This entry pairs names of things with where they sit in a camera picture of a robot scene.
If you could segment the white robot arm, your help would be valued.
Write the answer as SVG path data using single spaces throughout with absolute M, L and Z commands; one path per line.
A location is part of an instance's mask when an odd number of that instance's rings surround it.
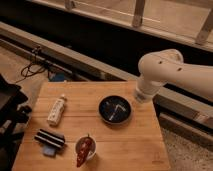
M 138 69 L 135 98 L 140 102 L 152 100 L 165 84 L 213 101 L 213 66 L 186 64 L 176 49 L 145 54 Z

